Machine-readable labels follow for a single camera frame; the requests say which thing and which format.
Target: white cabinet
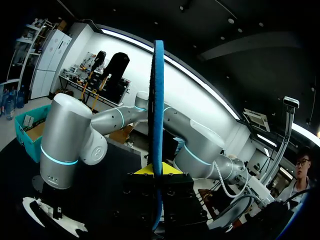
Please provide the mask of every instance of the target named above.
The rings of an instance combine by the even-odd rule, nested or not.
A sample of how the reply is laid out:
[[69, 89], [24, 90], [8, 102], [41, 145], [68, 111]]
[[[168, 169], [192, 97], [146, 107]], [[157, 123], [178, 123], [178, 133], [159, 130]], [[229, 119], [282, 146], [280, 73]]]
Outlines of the white cabinet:
[[49, 95], [52, 81], [54, 80], [55, 71], [47, 71], [44, 77], [44, 81], [42, 83], [41, 96], [45, 97]]
[[67, 47], [69, 46], [69, 43], [71, 42], [71, 37], [64, 35], [58, 48], [55, 50], [51, 62], [48, 66], [48, 71], [56, 71], [57, 67], [60, 63], [60, 60], [65, 53]]
[[46, 77], [47, 71], [37, 70], [32, 85], [31, 99], [41, 97], [42, 86]]
[[59, 47], [64, 33], [59, 30], [54, 30], [54, 33], [46, 45], [44, 52], [42, 53], [41, 59], [39, 61], [38, 70], [48, 70], [52, 58]]

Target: white shirt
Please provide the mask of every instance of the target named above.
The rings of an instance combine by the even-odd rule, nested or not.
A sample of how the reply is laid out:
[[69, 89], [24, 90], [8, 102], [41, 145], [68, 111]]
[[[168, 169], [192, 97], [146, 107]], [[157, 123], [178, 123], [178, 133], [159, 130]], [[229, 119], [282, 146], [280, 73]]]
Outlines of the white shirt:
[[[277, 201], [285, 201], [288, 198], [290, 198], [291, 196], [293, 196], [294, 194], [300, 192], [297, 190], [296, 187], [296, 183], [294, 184], [290, 184], [288, 187], [286, 187], [281, 193], [280, 195], [277, 197]], [[306, 189], [309, 189], [310, 185], [309, 185], [309, 179], [308, 177], [306, 178]], [[301, 207], [301, 205], [303, 204], [303, 202], [305, 201], [307, 197], [307, 193], [301, 194], [299, 196], [296, 196], [295, 198], [292, 199], [292, 201], [297, 202], [297, 206], [290, 206], [290, 203], [288, 202], [288, 208], [291, 209], [293, 212], [295, 212], [297, 209], [299, 209]]]

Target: eyeglasses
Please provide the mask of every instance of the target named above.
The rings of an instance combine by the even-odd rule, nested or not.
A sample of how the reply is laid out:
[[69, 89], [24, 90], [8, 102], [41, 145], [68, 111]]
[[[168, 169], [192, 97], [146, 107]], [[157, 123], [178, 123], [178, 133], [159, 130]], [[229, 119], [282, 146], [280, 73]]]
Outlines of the eyeglasses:
[[295, 166], [296, 166], [296, 167], [299, 167], [299, 165], [301, 164], [301, 167], [303, 167], [303, 166], [306, 164], [306, 162], [309, 162], [309, 160], [306, 159], [306, 158], [304, 158], [304, 159], [302, 159], [301, 161], [297, 161], [296, 164], [295, 164]]

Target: blue storage bin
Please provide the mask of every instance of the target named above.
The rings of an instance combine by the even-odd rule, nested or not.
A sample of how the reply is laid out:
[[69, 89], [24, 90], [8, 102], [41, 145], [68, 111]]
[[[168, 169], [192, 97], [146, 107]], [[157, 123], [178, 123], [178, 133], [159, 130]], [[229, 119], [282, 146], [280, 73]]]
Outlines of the blue storage bin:
[[16, 116], [14, 119], [16, 138], [18, 142], [25, 148], [25, 151], [36, 163], [40, 162], [40, 144], [42, 136], [40, 136], [35, 141], [31, 140], [28, 134], [26, 134], [26, 131], [30, 130], [31, 127], [24, 126], [25, 117], [26, 115], [29, 115], [34, 118], [33, 123], [37, 123], [38, 121], [45, 120], [47, 118], [50, 108], [51, 105], [42, 106], [31, 111], [25, 112], [19, 116]]

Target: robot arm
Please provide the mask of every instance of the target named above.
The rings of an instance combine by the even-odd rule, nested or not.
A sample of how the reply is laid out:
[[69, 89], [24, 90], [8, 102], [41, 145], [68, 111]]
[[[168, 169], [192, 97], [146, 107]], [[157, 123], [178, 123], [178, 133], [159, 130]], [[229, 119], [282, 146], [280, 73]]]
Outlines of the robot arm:
[[[106, 155], [103, 137], [124, 126], [148, 118], [148, 94], [139, 92], [133, 107], [121, 106], [95, 115], [77, 99], [59, 93], [51, 105], [43, 132], [40, 173], [50, 186], [71, 186], [78, 159], [87, 165], [98, 164]], [[224, 142], [209, 128], [188, 118], [173, 107], [164, 108], [163, 127], [185, 140], [174, 166], [193, 178], [224, 180], [235, 184], [246, 168], [238, 159], [220, 154]]]

